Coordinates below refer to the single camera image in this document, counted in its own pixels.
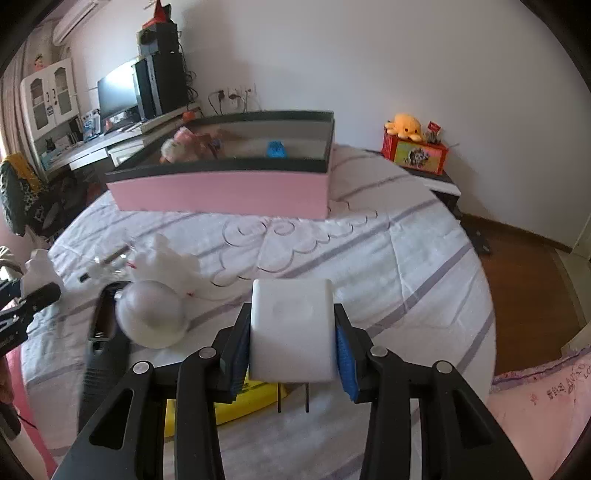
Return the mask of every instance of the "pink pillow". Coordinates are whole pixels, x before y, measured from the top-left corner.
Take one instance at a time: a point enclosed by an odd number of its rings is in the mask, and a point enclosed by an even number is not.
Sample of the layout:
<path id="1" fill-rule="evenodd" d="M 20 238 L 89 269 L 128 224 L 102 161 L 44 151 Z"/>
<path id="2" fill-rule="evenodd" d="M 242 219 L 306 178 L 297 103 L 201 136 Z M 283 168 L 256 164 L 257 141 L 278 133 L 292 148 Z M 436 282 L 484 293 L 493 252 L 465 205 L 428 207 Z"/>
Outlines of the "pink pillow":
<path id="1" fill-rule="evenodd" d="M 533 479 L 548 480 L 591 417 L 591 348 L 495 377 L 488 408 Z"/>
<path id="2" fill-rule="evenodd" d="M 14 402 L 13 405 L 16 407 L 17 412 L 19 415 L 28 420 L 30 423 L 35 425 L 35 418 L 33 416 L 33 412 L 31 411 L 31 407 L 29 406 L 27 392 L 25 390 L 25 385 L 22 381 L 22 372 L 21 372 L 21 347 L 15 348 L 12 352 L 6 355 L 8 360 L 8 368 L 10 369 L 11 380 L 12 380 L 12 388 L 14 389 Z M 29 438 L 33 442 L 35 448 L 43 457 L 43 461 L 45 462 L 45 468 L 47 470 L 47 476 L 51 478 L 53 472 L 56 471 L 57 464 L 56 461 L 53 459 L 39 431 L 34 429 L 26 422 L 21 421 L 21 425 L 27 431 Z"/>

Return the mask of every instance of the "doorframe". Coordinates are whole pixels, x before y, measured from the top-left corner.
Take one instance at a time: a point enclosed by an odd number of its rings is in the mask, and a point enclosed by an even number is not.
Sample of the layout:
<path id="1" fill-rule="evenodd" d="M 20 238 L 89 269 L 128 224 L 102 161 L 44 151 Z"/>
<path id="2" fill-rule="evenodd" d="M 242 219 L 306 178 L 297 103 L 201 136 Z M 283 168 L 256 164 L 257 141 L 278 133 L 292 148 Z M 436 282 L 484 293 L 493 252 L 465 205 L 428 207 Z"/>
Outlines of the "doorframe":
<path id="1" fill-rule="evenodd" d="M 591 260 L 591 213 L 587 217 L 585 226 L 574 244 L 572 253 Z"/>

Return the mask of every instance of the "screw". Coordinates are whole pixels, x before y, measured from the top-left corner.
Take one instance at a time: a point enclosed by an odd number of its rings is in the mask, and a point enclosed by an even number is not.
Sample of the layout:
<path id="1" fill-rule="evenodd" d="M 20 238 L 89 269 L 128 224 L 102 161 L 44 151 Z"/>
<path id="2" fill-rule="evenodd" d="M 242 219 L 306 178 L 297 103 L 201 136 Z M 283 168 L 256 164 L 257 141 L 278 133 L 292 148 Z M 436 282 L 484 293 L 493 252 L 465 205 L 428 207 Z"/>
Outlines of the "screw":
<path id="1" fill-rule="evenodd" d="M 371 353 L 372 356 L 386 356 L 388 355 L 388 349 L 384 348 L 383 346 L 374 345 L 369 350 L 369 353 Z"/>
<path id="2" fill-rule="evenodd" d="M 137 362 L 134 365 L 134 374 L 144 374 L 150 369 L 150 364 L 148 362 Z"/>
<path id="3" fill-rule="evenodd" d="M 212 346 L 204 346 L 199 350 L 199 358 L 208 359 L 213 358 L 217 354 L 217 350 Z"/>
<path id="4" fill-rule="evenodd" d="M 435 364 L 435 368 L 441 374 L 450 374 L 453 371 L 453 367 L 450 362 L 446 362 L 445 360 L 441 360 Z"/>

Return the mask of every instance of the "blue gripper pad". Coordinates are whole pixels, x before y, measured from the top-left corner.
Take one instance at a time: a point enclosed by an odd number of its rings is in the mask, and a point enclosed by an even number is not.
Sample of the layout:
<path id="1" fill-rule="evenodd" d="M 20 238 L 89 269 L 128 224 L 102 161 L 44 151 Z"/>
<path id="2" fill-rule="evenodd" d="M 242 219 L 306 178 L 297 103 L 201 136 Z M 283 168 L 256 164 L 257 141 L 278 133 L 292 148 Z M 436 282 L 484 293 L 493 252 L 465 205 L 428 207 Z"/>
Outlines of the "blue gripper pad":
<path id="1" fill-rule="evenodd" d="M 349 394 L 352 401 L 355 401 L 359 395 L 359 386 L 355 375 L 355 361 L 353 360 L 349 342 L 340 325 L 337 325 L 336 328 L 336 359 L 343 390 Z"/>
<path id="2" fill-rule="evenodd" d="M 240 393 L 240 390 L 242 390 L 242 386 L 244 385 L 250 352 L 250 333 L 250 328 L 247 328 L 242 332 L 236 356 L 233 359 L 230 393 L 234 397 Z"/>

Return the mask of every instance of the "white bedspread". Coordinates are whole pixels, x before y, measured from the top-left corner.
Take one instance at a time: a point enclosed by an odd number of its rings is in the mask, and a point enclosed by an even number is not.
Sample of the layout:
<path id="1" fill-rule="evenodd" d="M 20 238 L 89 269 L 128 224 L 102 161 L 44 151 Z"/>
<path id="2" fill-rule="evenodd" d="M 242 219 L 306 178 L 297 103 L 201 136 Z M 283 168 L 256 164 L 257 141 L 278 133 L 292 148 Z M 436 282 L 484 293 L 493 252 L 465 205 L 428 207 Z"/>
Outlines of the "white bedspread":
<path id="1" fill-rule="evenodd" d="M 404 360 L 455 364 L 485 398 L 495 360 L 494 313 L 482 267 L 463 230 L 415 178 L 387 160 L 335 147 L 326 221 L 209 213 L 120 212 L 107 193 L 59 237 L 51 257 L 67 292 L 31 324 L 22 370 L 35 420 L 59 461 L 76 436 L 89 322 L 108 283 L 77 280 L 83 257 L 122 238 L 166 235 L 196 256 L 200 283 L 190 333 L 172 348 L 133 346 L 130 364 L 177 362 L 210 345 L 249 301 L 261 277 L 330 278 L 335 302 L 377 345 Z M 357 478 L 369 406 L 354 405 L 340 382 L 312 385 L 310 413 L 297 389 L 282 404 L 219 429 L 230 479 Z M 412 478 L 419 478 L 418 411 Z M 173 443 L 165 445 L 168 476 Z"/>

